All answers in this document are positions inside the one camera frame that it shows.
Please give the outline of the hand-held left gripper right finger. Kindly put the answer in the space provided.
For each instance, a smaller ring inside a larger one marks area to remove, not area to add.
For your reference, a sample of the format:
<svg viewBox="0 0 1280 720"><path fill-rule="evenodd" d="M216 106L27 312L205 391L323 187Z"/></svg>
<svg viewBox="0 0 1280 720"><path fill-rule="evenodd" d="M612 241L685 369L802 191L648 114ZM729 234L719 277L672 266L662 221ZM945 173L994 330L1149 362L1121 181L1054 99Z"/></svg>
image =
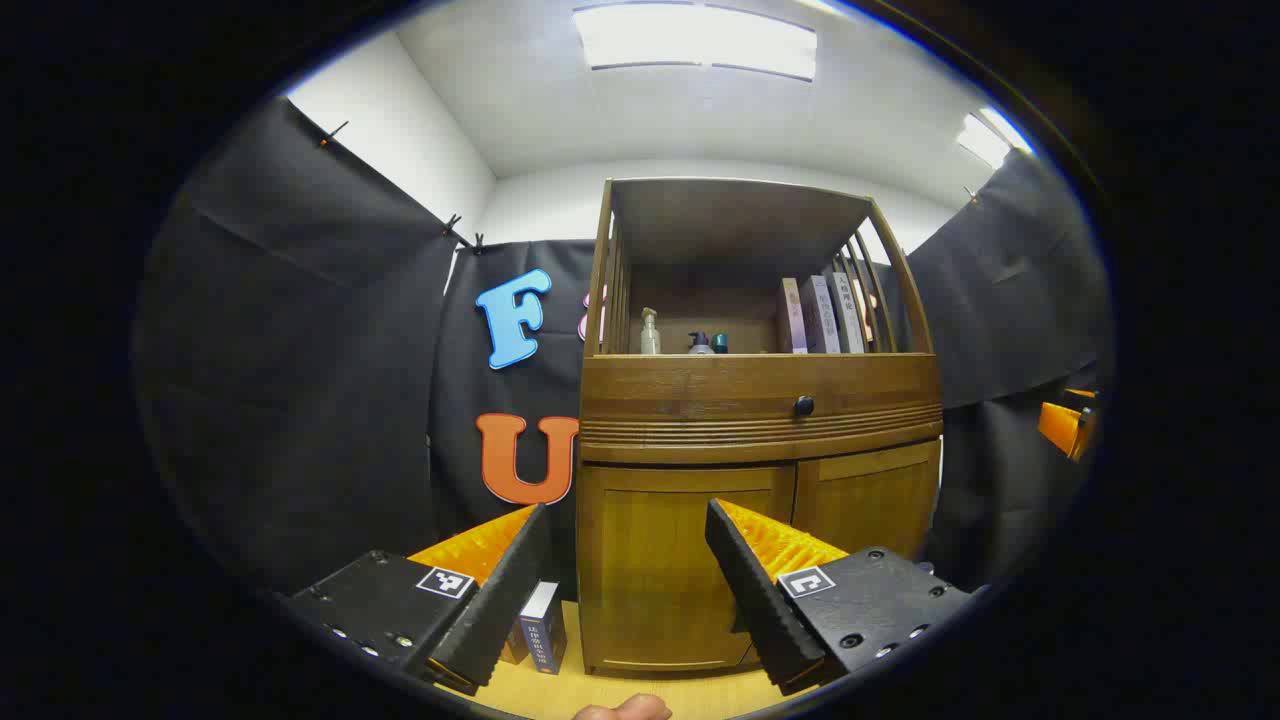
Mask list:
<svg viewBox="0 0 1280 720"><path fill-rule="evenodd" d="M785 696L858 685L965 618L977 596L886 547L840 550L722 498L705 542L771 683Z"/></svg>

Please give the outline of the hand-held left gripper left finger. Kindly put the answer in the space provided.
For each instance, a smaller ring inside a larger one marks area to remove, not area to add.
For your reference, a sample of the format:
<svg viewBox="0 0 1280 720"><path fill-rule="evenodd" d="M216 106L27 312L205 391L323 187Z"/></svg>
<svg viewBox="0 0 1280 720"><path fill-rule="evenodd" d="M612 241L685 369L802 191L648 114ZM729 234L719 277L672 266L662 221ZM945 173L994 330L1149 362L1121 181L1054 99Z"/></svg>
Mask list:
<svg viewBox="0 0 1280 720"><path fill-rule="evenodd" d="M285 600L298 618L407 676L488 685L550 548L543 503L411 557L372 550Z"/></svg>

